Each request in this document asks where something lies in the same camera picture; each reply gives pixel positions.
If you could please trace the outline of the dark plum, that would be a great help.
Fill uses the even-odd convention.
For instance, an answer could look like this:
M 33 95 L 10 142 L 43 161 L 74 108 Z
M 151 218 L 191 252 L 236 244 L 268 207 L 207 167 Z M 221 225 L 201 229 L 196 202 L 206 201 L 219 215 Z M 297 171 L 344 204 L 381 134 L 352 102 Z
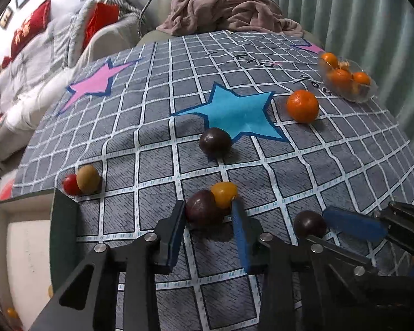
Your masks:
M 214 194 L 206 189 L 196 192 L 187 200 L 186 214 L 188 222 L 197 228 L 202 228 L 221 216 Z
M 208 158 L 222 158 L 231 150 L 232 138 L 224 130 L 212 127 L 201 134 L 199 146 Z
M 313 211 L 299 212 L 293 221 L 294 233 L 299 238 L 306 238 L 309 235 L 323 237 L 327 228 L 324 218 Z

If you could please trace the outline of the orange yellow tomato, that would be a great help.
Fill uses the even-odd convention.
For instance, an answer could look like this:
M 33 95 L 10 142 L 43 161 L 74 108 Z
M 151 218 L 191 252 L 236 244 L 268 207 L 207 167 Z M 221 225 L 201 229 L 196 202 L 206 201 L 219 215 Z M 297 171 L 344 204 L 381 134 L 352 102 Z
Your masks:
M 7 308 L 6 309 L 6 314 L 13 319 L 18 319 L 18 313 L 16 312 L 16 310 L 14 308 Z

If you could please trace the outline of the small yellow tomato beside plum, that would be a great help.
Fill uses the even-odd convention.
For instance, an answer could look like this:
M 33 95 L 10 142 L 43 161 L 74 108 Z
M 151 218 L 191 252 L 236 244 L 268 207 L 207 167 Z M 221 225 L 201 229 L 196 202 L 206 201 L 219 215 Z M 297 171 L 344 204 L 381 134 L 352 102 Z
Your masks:
M 211 186 L 216 205 L 219 209 L 228 209 L 238 197 L 238 187 L 231 181 L 220 181 Z

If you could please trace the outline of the brown kiwi by box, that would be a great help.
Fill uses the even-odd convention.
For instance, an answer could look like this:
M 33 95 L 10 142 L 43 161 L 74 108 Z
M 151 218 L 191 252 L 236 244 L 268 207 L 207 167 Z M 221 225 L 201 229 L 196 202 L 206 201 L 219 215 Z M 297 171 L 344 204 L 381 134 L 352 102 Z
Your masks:
M 77 184 L 83 194 L 95 193 L 101 181 L 101 176 L 97 169 L 91 165 L 82 166 L 77 173 Z

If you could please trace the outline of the red tomato behind box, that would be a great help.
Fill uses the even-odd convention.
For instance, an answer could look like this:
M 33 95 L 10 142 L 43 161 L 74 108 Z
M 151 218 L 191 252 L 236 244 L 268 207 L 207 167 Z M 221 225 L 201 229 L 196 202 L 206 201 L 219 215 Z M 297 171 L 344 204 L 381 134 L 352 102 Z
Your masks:
M 81 195 L 81 189 L 79 189 L 76 174 L 68 174 L 63 179 L 63 190 L 69 196 L 79 196 L 79 195 Z

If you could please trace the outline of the grey checked tablecloth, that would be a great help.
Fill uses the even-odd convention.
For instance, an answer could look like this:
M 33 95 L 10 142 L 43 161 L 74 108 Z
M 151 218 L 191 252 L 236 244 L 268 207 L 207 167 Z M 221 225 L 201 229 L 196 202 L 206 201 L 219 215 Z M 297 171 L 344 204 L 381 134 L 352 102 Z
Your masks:
M 214 32 L 130 49 L 110 57 L 134 66 L 113 77 L 106 97 L 81 97 L 67 110 L 65 92 L 42 117 L 12 190 L 16 196 L 59 187 L 93 165 L 103 187 L 79 202 L 77 252 L 104 241 L 125 245 L 151 230 L 180 196 L 219 181 L 238 186 L 246 210 L 285 242 L 301 210 L 329 205 L 371 214 L 390 201 L 414 201 L 414 152 L 378 101 L 357 104 L 327 91 L 318 58 L 300 40 Z M 319 102 L 309 124 L 286 110 L 308 90 Z M 233 119 L 245 105 L 265 110 L 286 140 L 241 136 L 210 161 L 199 146 L 201 116 L 186 109 L 214 103 Z

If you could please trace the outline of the shallow white tray box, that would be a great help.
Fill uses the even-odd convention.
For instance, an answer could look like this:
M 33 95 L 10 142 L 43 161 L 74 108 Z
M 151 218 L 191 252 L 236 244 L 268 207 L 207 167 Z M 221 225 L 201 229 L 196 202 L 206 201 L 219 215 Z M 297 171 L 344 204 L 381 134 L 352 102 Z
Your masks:
M 0 202 L 0 307 L 29 330 L 77 264 L 79 206 L 56 188 Z M 18 319 L 6 314 L 14 308 Z

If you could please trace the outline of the orange tangerine loose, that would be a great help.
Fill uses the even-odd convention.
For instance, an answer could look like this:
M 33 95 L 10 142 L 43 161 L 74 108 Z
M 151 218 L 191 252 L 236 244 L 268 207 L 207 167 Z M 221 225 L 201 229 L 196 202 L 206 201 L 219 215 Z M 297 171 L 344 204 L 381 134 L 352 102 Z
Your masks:
M 309 124 L 319 115 L 319 102 L 310 91 L 297 90 L 288 97 L 286 110 L 296 122 Z

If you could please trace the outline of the clear bowl of tangerines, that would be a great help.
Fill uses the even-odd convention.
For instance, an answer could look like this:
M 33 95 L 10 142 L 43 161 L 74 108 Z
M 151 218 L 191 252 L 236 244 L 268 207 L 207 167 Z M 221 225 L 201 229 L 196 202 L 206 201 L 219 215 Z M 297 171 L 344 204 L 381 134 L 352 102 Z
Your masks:
M 331 52 L 320 52 L 319 73 L 330 92 L 349 102 L 368 102 L 378 91 L 374 79 L 356 62 L 337 57 Z

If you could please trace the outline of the teal curtain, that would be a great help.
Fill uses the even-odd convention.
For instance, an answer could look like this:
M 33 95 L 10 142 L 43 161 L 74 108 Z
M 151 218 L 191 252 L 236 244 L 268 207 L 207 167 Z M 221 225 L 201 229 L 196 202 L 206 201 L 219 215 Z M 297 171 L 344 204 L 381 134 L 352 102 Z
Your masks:
M 414 150 L 414 8 L 408 0 L 274 0 L 292 20 L 351 59 L 378 85 Z

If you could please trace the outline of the white covered sofa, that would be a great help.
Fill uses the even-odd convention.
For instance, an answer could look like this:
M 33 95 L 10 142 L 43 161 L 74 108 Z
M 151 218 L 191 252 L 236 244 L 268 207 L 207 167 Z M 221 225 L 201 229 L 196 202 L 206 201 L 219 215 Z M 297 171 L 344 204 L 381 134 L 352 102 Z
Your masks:
M 97 4 L 115 6 L 115 22 L 84 46 Z M 43 115 L 88 63 L 135 46 L 141 9 L 137 0 L 84 0 L 33 38 L 0 74 L 0 162 L 28 145 Z

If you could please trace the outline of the red cushion on sofa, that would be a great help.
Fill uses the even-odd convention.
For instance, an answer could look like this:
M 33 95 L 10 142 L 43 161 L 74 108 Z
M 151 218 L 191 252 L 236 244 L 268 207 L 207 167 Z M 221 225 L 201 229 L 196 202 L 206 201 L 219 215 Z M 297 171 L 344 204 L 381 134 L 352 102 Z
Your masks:
M 92 37 L 103 27 L 113 24 L 119 19 L 120 8 L 116 4 L 98 2 L 86 24 L 83 49 L 87 47 Z

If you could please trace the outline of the pink brown blanket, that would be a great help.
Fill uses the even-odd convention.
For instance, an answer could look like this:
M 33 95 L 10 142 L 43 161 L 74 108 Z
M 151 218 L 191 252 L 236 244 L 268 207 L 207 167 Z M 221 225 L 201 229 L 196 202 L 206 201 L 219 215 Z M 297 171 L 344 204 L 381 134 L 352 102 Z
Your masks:
M 178 37 L 219 30 L 304 36 L 302 26 L 284 17 L 273 0 L 172 0 L 157 30 Z

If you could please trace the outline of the red embroidered pillow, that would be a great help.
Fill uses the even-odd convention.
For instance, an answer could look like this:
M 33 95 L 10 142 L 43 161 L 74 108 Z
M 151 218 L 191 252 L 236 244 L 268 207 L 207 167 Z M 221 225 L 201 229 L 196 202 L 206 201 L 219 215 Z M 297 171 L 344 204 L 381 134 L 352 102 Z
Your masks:
M 15 30 L 11 45 L 11 61 L 37 35 L 45 31 L 50 19 L 51 0 L 45 0 Z

